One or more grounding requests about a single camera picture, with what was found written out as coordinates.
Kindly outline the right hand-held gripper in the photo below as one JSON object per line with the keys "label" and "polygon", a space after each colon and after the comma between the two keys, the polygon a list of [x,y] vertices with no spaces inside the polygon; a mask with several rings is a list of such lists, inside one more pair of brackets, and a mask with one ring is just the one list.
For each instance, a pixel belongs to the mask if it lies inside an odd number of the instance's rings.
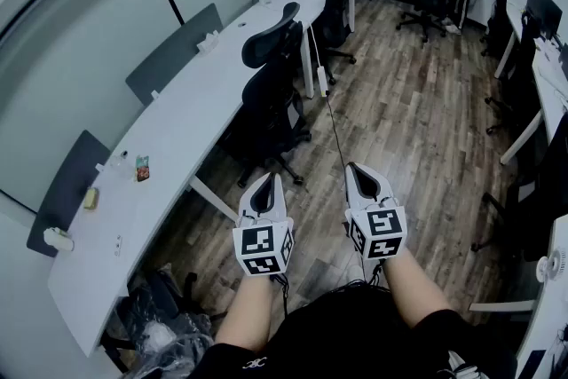
{"label": "right hand-held gripper", "polygon": [[385,176],[349,162],[345,167],[347,209],[344,229],[364,261],[398,255],[407,237],[406,212]]}

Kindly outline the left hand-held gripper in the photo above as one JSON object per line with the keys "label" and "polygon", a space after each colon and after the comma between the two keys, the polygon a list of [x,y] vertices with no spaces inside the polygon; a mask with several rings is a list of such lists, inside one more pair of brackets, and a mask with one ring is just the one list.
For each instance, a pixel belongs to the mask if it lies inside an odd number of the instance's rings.
{"label": "left hand-held gripper", "polygon": [[241,216],[233,228],[233,245],[247,276],[283,274],[288,269],[295,241],[294,221],[286,217],[286,210],[278,173],[269,172],[258,178],[241,196]]}

